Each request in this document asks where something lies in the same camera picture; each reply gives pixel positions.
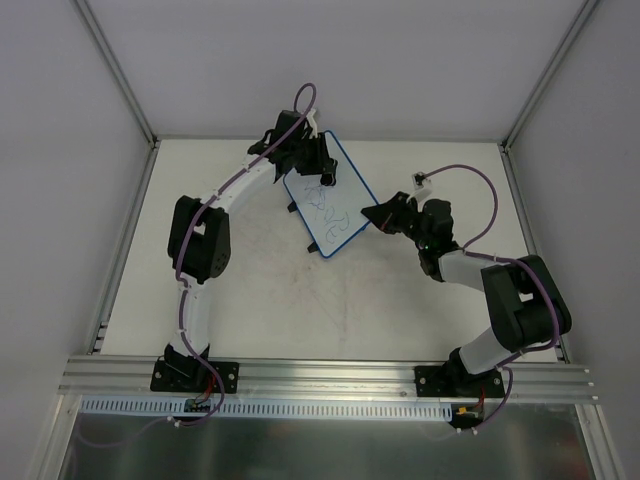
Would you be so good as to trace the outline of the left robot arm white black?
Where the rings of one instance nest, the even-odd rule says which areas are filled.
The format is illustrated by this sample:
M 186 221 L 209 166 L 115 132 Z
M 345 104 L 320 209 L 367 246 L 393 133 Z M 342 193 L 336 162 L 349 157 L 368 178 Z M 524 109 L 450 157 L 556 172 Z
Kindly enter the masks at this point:
M 175 204 L 167 250 L 180 299 L 177 331 L 165 347 L 164 361 L 185 389 L 197 390 L 208 381 L 208 287 L 231 259 L 231 214 L 292 170 L 318 176 L 323 186 L 336 183 L 337 161 L 329 156 L 315 113 L 313 107 L 282 111 L 275 127 L 248 149 L 240 170 L 210 197 L 183 196 Z

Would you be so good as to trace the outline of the black whiteboard eraser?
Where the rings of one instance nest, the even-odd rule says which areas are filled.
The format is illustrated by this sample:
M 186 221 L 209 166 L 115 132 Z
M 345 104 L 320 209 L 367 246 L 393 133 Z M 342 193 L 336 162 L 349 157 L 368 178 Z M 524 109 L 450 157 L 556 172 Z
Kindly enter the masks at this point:
M 336 185 L 336 176 L 332 173 L 323 174 L 320 178 L 320 183 L 326 187 L 333 187 Z

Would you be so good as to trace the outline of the blue framed whiteboard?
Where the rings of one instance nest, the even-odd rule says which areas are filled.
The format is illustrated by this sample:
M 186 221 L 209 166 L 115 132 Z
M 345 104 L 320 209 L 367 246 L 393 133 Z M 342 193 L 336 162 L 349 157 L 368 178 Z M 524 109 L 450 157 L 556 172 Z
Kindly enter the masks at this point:
M 317 254 L 329 259 L 366 229 L 370 222 L 361 209 L 378 201 L 335 134 L 330 130 L 325 134 L 337 161 L 336 185 L 323 186 L 319 176 L 301 176 L 294 170 L 284 176 L 283 183 L 317 236 Z

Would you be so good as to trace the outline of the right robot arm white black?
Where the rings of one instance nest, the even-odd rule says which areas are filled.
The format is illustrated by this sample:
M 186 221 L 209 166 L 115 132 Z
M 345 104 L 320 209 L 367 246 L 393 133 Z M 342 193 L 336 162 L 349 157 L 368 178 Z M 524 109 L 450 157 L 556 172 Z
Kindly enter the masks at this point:
M 414 242 L 426 276 L 483 294 L 490 325 L 473 341 L 454 349 L 434 372 L 416 377 L 420 396 L 476 396 L 482 383 L 522 354 L 557 344 L 572 318 L 544 260 L 492 257 L 463 249 L 454 239 L 451 205 L 430 199 L 418 204 L 404 192 L 362 209 L 384 234 Z

